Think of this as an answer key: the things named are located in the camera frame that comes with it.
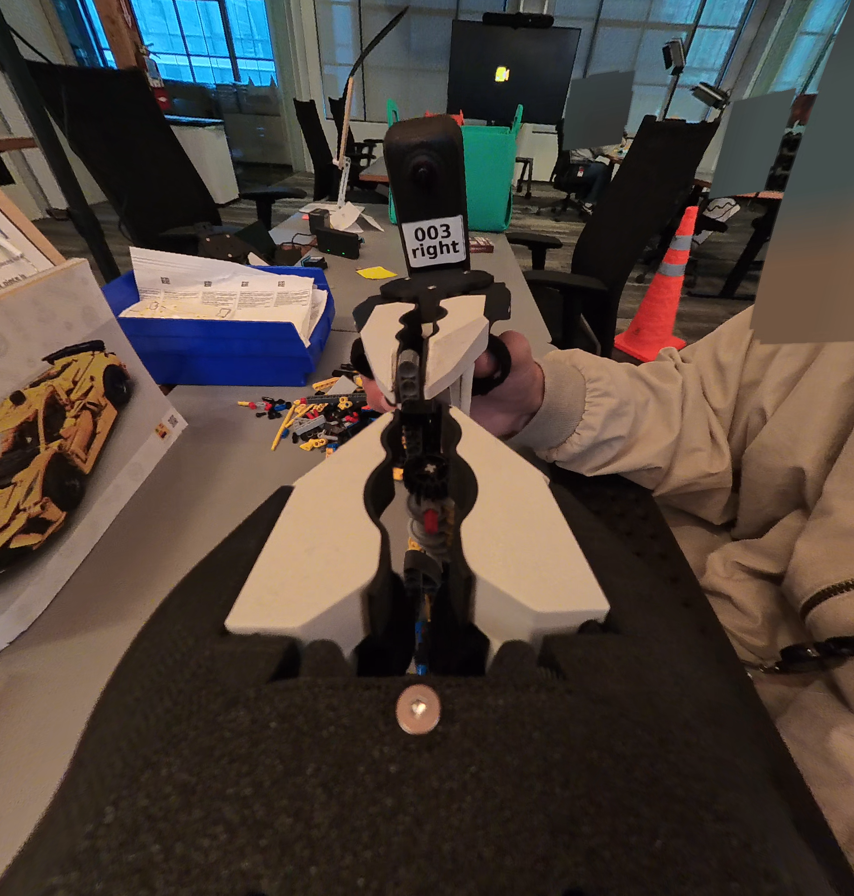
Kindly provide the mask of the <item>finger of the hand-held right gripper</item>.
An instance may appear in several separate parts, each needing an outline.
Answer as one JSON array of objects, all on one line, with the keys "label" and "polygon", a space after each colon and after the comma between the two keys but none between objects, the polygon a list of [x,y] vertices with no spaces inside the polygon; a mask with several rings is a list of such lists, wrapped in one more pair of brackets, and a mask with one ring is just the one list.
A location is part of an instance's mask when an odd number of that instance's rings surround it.
[{"label": "finger of the hand-held right gripper", "polygon": [[406,315],[416,315],[411,302],[391,302],[376,306],[361,329],[361,349],[369,373],[360,370],[362,384],[373,409],[395,410],[417,398],[417,352],[407,347],[400,333],[411,342],[405,330]]},{"label": "finger of the hand-held right gripper", "polygon": [[474,367],[488,348],[486,295],[462,295],[439,301],[439,317],[426,342],[423,398],[435,399],[458,384],[458,399],[470,399]]}]

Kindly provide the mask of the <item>grey desk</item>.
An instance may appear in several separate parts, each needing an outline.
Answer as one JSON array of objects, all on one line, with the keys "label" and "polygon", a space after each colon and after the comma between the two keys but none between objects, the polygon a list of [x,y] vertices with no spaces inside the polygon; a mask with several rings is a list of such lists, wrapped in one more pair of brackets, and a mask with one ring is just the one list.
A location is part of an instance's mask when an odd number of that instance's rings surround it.
[{"label": "grey desk", "polygon": [[187,427],[38,620],[0,653],[0,894],[394,892],[492,826],[482,759],[402,733],[405,681],[224,619],[318,465],[234,400],[178,386]]}]

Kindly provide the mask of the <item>black toy brick engine assembly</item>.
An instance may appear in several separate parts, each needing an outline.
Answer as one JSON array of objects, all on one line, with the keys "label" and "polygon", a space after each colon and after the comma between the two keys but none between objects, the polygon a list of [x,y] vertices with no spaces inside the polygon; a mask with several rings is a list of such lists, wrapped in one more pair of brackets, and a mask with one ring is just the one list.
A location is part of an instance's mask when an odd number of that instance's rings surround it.
[{"label": "black toy brick engine assembly", "polygon": [[412,670],[424,677],[439,656],[435,629],[441,621],[438,607],[449,585],[455,504],[450,497],[450,461],[442,442],[444,407],[437,399],[423,398],[426,342],[433,327],[428,323],[428,331],[423,331],[418,309],[403,321],[412,338],[408,342],[400,333],[400,341],[417,352],[417,398],[399,401],[396,407],[409,531],[403,584],[414,604]]}]

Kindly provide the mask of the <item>yellow car instruction booklet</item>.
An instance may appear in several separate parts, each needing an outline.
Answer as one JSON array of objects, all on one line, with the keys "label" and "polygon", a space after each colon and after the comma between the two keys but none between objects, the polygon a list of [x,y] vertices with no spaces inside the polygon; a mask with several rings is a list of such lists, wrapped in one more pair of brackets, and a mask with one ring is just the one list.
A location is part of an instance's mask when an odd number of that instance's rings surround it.
[{"label": "yellow car instruction booklet", "polygon": [[0,292],[0,652],[47,609],[186,426],[87,262]]}]

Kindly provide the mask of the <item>Lego brick instruction poster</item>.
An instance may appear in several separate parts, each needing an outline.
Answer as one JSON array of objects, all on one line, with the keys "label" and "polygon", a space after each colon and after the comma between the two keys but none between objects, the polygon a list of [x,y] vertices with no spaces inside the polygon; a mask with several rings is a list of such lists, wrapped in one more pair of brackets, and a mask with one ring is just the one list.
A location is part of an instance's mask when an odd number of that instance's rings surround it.
[{"label": "Lego brick instruction poster", "polygon": [[0,189],[0,294],[63,263],[64,256]]}]

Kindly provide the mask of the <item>black tripod pole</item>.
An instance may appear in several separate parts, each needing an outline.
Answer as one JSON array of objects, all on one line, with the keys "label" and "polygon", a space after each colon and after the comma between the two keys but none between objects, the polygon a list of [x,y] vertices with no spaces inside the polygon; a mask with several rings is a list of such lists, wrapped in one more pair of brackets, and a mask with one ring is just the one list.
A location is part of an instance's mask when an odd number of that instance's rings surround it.
[{"label": "black tripod pole", "polygon": [[69,217],[77,232],[85,239],[104,281],[109,283],[120,276],[120,269],[106,240],[104,230],[85,199],[62,142],[44,106],[42,96],[13,39],[0,9],[0,62],[19,100],[25,117],[35,136],[52,174],[67,202]]}]

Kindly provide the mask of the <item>white paper parts bags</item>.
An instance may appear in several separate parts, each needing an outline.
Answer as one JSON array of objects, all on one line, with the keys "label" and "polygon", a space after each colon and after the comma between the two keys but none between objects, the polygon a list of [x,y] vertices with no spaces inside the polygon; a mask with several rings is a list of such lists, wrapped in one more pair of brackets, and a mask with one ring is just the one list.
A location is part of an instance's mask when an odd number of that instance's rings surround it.
[{"label": "white paper parts bags", "polygon": [[130,257],[139,300],[123,318],[286,322],[309,346],[327,306],[327,290],[299,274],[135,247]]}]

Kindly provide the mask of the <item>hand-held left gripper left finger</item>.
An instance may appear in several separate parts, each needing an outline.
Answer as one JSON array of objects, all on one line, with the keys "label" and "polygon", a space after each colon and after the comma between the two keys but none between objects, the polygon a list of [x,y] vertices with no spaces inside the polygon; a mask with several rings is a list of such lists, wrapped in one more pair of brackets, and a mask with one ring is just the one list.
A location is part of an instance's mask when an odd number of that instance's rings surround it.
[{"label": "hand-held left gripper left finger", "polygon": [[366,639],[397,650],[401,584],[381,517],[395,481],[379,416],[294,484],[225,619],[229,633],[327,640],[350,655]]}]

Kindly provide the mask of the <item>black device box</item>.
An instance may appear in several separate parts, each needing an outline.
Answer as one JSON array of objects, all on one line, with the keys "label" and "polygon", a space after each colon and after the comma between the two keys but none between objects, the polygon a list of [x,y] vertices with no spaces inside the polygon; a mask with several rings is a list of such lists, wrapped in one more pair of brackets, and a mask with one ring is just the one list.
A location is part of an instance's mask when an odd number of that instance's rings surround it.
[{"label": "black device box", "polygon": [[329,210],[313,208],[308,211],[308,219],[309,231],[321,252],[350,260],[360,258],[361,240],[359,236],[353,232],[333,227]]}]

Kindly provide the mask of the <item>person's right hand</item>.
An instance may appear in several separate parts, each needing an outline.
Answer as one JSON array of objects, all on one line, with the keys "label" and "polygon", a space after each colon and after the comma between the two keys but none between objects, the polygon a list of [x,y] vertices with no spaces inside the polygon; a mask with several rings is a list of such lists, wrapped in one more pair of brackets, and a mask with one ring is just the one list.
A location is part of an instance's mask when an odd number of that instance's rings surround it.
[{"label": "person's right hand", "polygon": [[470,416],[496,437],[510,439],[528,426],[542,406],[544,373],[521,333],[505,331],[500,342],[510,353],[510,372],[493,391],[472,397]]}]

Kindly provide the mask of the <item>wooden post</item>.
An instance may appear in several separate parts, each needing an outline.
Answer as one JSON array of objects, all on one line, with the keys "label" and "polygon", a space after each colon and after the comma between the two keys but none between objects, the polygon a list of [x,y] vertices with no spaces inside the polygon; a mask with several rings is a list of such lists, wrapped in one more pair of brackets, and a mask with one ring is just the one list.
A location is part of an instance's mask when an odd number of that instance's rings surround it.
[{"label": "wooden post", "polygon": [[144,71],[143,40],[130,1],[94,1],[110,51],[119,69]]}]

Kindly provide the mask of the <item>black monitor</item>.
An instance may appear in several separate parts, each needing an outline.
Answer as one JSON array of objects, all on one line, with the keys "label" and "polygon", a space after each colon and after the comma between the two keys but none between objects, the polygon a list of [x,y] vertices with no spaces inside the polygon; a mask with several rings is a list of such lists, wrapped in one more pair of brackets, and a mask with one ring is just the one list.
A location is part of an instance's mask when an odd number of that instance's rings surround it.
[{"label": "black monitor", "polygon": [[446,112],[498,125],[554,126],[564,112],[581,30],[452,23]]}]

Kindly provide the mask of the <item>dark perforated panel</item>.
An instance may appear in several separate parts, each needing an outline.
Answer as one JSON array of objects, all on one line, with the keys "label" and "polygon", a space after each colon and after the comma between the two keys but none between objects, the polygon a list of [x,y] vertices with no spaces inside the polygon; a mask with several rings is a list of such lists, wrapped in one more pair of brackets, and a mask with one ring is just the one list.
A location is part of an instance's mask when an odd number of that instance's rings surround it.
[{"label": "dark perforated panel", "polygon": [[551,481],[593,513],[690,605],[705,602],[697,577],[652,493],[618,475],[585,476],[552,465]]}]

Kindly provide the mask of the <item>pile of toy brick pieces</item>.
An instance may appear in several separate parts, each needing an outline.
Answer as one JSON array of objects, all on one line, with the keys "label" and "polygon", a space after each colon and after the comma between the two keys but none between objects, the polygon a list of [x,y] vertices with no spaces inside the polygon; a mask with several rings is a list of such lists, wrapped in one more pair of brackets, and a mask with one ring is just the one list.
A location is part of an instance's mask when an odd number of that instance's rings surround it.
[{"label": "pile of toy brick pieces", "polygon": [[314,383],[309,393],[299,398],[264,396],[238,400],[236,405],[276,424],[269,447],[272,453],[286,442],[306,453],[336,454],[379,417],[365,394],[362,375],[348,364],[336,369],[334,376]]}]

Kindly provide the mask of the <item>orange traffic cone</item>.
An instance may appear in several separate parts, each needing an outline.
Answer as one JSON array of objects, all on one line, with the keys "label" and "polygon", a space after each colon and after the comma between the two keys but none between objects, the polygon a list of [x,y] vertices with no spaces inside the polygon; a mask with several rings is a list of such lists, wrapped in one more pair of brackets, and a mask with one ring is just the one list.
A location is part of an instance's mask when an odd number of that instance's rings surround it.
[{"label": "orange traffic cone", "polygon": [[686,208],[632,322],[615,337],[617,350],[641,362],[654,361],[663,349],[681,350],[687,344],[675,336],[674,325],[697,213],[697,205]]}]

